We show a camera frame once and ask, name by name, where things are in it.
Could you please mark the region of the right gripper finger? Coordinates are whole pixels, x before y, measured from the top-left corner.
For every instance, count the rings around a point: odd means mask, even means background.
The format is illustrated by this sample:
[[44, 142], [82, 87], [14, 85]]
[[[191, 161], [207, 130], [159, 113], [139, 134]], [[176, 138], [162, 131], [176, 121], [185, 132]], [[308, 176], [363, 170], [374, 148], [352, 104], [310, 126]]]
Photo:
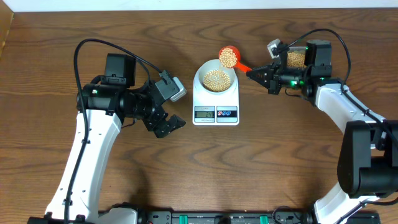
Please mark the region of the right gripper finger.
[[247, 77], [269, 77], [273, 73], [274, 64], [268, 64], [261, 67], [253, 68], [246, 73]]
[[272, 92], [274, 88], [272, 87], [273, 76], [272, 75], [265, 75], [265, 74], [254, 74], [254, 75], [247, 75], [250, 80], [255, 81], [256, 83], [260, 84], [264, 88], [268, 90], [268, 92]]

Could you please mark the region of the red measuring scoop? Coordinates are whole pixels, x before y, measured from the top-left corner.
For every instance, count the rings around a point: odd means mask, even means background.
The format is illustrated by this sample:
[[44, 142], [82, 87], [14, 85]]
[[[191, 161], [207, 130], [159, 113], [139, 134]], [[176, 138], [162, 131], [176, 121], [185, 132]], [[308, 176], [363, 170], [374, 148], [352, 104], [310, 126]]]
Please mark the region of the red measuring scoop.
[[238, 70], [247, 73], [252, 69], [241, 63], [241, 54], [239, 50], [232, 45], [223, 47], [218, 54], [221, 65], [225, 68], [237, 68]]

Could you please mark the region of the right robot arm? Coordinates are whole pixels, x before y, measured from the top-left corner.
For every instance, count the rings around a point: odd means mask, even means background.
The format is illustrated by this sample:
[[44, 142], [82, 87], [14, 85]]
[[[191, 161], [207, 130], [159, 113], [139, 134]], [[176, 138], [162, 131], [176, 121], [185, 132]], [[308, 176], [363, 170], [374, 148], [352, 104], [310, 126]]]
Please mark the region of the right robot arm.
[[304, 68], [288, 65], [292, 48], [280, 40], [267, 48], [273, 62], [247, 71], [247, 77], [273, 95], [281, 88], [300, 90], [300, 97], [326, 113], [343, 133], [338, 182], [302, 215], [302, 223], [346, 223], [367, 205], [395, 205], [397, 200], [384, 198], [397, 192], [397, 121], [374, 113], [343, 80], [332, 77], [329, 41], [307, 41]]

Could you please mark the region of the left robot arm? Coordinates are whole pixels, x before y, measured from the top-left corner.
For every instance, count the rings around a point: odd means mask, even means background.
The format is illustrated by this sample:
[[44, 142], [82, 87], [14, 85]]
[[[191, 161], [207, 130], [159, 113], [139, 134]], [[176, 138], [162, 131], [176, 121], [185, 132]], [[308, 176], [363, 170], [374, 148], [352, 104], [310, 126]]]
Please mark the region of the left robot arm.
[[122, 203], [100, 212], [99, 198], [109, 154], [126, 118], [141, 120], [157, 138], [164, 138], [185, 125], [169, 116], [162, 104], [177, 101], [186, 89], [177, 77], [160, 72], [134, 88], [137, 60], [128, 55], [108, 54], [104, 75], [94, 78], [78, 97], [76, 133], [65, 171], [43, 217], [29, 223], [146, 223], [144, 212]]

